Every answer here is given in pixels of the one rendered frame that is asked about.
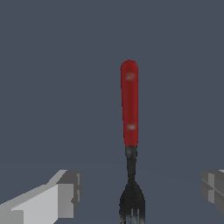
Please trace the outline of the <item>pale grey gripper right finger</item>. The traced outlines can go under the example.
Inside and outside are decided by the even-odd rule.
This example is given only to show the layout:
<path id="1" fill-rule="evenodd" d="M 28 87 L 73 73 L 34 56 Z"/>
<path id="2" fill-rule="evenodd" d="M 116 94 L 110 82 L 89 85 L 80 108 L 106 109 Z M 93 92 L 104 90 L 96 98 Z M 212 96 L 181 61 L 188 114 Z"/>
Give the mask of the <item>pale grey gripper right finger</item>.
<path id="1" fill-rule="evenodd" d="M 224 170 L 202 171 L 200 178 L 203 196 L 217 209 L 224 209 Z"/>

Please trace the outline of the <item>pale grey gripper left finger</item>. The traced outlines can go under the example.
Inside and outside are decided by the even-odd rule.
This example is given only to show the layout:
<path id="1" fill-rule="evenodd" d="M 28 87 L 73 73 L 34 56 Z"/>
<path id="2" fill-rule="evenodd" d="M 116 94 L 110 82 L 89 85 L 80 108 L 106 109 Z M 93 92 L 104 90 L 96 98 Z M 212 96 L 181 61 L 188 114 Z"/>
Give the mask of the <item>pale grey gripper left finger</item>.
<path id="1" fill-rule="evenodd" d="M 54 224 L 73 218 L 82 195 L 82 171 L 59 170 L 38 186 L 0 205 L 0 224 Z"/>

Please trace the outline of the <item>red-handled black fork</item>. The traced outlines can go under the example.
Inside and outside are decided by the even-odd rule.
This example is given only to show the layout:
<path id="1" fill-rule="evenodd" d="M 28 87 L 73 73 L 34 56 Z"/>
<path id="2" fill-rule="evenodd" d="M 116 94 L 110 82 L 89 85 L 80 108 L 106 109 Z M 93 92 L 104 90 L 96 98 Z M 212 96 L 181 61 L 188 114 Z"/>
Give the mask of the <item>red-handled black fork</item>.
<path id="1" fill-rule="evenodd" d="M 135 181 L 138 145 L 138 65 L 126 60 L 121 65 L 122 121 L 128 183 L 120 198 L 120 223 L 145 224 L 145 199 Z"/>

